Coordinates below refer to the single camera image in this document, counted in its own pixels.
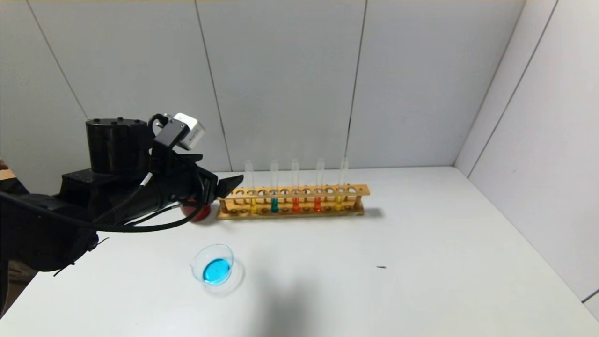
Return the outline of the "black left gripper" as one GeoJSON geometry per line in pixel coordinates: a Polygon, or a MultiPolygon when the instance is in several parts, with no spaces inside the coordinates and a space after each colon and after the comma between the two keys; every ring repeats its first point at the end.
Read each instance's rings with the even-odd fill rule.
{"type": "Polygon", "coordinates": [[[156,211],[180,200],[193,200],[199,207],[216,197],[226,198],[243,182],[244,175],[218,180],[211,171],[197,165],[202,154],[161,152],[155,155],[156,211]]]}

